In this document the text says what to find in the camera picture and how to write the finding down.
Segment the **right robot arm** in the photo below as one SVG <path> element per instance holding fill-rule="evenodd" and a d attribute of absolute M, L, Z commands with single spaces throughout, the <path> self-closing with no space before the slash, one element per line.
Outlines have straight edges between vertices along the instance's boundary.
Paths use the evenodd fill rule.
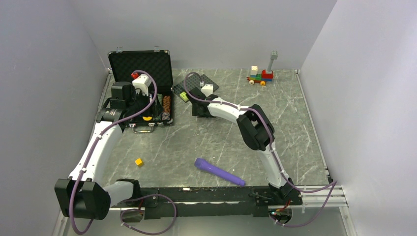
<path fill-rule="evenodd" d="M 281 167 L 276 151 L 274 128 L 262 108 L 254 104 L 240 106 L 217 95 L 205 96 L 198 88 L 186 93 L 192 103 L 192 115 L 200 118 L 223 118 L 237 124 L 244 143 L 257 152 L 266 171 L 271 198 L 277 204 L 287 201 L 301 204 L 300 192 Z"/>

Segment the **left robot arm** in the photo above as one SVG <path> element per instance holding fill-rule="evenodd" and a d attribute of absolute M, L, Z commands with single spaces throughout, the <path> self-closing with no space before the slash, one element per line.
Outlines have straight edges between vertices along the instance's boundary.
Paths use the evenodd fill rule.
<path fill-rule="evenodd" d="M 137 180 L 118 179 L 102 187 L 102 177 L 110 154 L 120 140 L 131 115 L 149 108 L 150 82 L 115 82 L 95 120 L 93 136 L 80 162 L 66 179 L 58 179 L 55 193 L 65 217 L 102 220 L 110 207 L 125 202 L 136 206 L 141 200 Z"/>

